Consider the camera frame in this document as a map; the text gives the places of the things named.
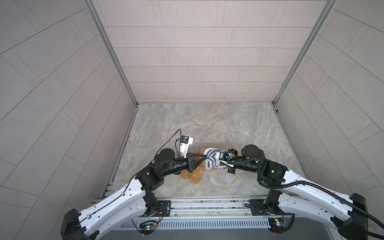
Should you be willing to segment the blue white striped knit sweater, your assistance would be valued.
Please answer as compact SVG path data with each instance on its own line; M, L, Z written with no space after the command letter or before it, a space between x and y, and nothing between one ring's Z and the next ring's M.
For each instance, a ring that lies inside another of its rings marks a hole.
M205 149L204 155L207 156L205 159L206 169L225 169L226 166L233 167L233 165L227 163L227 157L225 156L227 153L228 152L226 150L219 150L215 148Z

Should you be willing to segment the brown plush teddy bear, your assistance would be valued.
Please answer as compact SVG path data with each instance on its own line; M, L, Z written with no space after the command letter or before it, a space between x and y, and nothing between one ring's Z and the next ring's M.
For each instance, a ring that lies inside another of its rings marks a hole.
M215 169L215 168L212 168L212 169L207 169L207 167L206 167L206 170L205 171L210 171L210 172L212 172L212 171L217 171L218 169ZM189 173L187 170L185 170L185 171L182 171L181 173L180 173L180 177L183 179L183 180L190 180L191 181L191 183L193 183L193 184L199 184L201 181L202 181L202 179L203 179L203 175L204 175L204 172L203 173L195 173L195 170L192 172L192 173Z

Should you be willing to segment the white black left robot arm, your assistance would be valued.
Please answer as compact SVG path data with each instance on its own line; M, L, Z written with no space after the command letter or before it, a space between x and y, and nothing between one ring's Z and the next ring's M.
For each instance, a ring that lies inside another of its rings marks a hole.
M207 150L177 157L172 149L163 149L146 167L120 190L92 207L68 211L60 230L63 240L99 240L118 225L156 211L158 200L153 191L167 175L184 170L192 173L204 160Z

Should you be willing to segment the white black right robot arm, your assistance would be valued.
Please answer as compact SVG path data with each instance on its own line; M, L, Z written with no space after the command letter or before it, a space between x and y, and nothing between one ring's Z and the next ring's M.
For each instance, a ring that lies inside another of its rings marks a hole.
M266 159L264 151L255 145L247 145L240 152L212 149L206 155L213 168L256 173L258 183L270 190L265 200L270 213L290 213L324 223L347 240L368 239L368 211L363 196L338 193L309 181Z

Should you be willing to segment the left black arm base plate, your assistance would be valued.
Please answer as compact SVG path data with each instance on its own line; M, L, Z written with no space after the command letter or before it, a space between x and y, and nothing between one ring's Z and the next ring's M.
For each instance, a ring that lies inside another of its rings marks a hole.
M155 211L150 215L150 217L159 218L159 217L169 217L171 211L171 201L158 201Z

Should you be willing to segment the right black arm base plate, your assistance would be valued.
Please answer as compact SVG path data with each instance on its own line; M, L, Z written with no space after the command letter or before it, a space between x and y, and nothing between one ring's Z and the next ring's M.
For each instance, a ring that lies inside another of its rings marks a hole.
M253 216L291 216L291 213L285 213L279 208L277 200L249 200L244 206L251 210Z

